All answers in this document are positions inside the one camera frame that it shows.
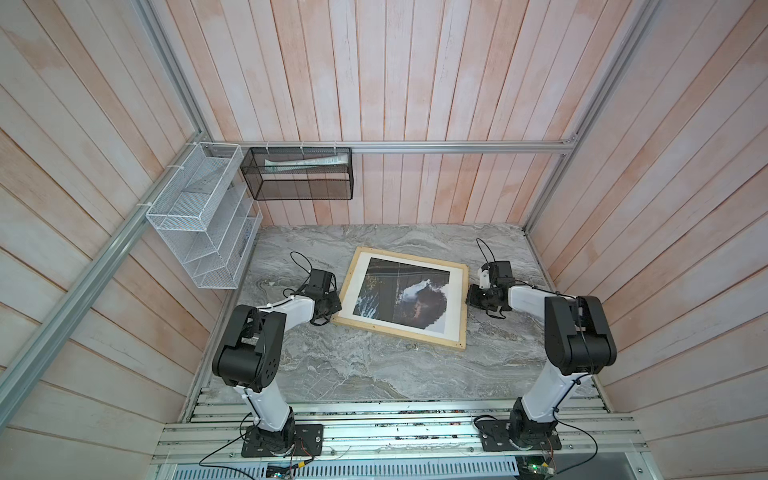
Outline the waterfall photo print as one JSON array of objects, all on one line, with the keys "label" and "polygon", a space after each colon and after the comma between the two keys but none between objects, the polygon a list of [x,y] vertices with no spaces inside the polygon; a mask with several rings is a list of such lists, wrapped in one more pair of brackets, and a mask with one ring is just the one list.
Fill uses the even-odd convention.
[{"label": "waterfall photo print", "polygon": [[353,314],[444,334],[449,283],[445,270],[371,258]]}]

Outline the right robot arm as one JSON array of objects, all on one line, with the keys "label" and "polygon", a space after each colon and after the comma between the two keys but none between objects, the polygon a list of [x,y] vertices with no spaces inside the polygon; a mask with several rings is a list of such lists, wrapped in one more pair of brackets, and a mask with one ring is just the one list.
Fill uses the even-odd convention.
[{"label": "right robot arm", "polygon": [[547,356],[531,389],[518,398],[507,420],[480,415],[473,420],[486,452],[562,447],[556,428],[562,403],[584,380],[615,363],[615,345],[601,301],[529,285],[513,276],[508,261],[479,269],[467,304],[500,319],[504,312],[527,314],[544,324]]}]

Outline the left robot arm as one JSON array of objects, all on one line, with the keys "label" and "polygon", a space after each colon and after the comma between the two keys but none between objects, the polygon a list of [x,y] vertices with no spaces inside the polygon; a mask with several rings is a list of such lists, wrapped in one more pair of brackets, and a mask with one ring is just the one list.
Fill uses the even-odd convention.
[{"label": "left robot arm", "polygon": [[324,326],[340,310],[335,275],[319,269],[281,301],[234,308],[215,349],[212,373],[240,395],[253,416],[244,437],[247,447],[272,455],[294,447],[295,416],[275,382],[285,333],[305,323]]}]

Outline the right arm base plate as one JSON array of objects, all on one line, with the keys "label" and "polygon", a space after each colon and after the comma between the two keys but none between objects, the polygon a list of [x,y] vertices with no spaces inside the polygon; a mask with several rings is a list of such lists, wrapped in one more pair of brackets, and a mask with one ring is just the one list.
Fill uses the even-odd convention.
[{"label": "right arm base plate", "polygon": [[562,449],[561,440],[551,424],[481,418],[474,425],[485,452]]}]

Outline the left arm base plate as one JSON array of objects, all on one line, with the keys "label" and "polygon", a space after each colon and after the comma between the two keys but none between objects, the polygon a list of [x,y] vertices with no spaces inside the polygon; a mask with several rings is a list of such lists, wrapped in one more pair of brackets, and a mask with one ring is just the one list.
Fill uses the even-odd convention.
[{"label": "left arm base plate", "polygon": [[284,430],[278,432],[251,425],[245,432],[241,456],[265,458],[293,454],[317,457],[321,455],[323,439],[322,424],[287,424]]}]

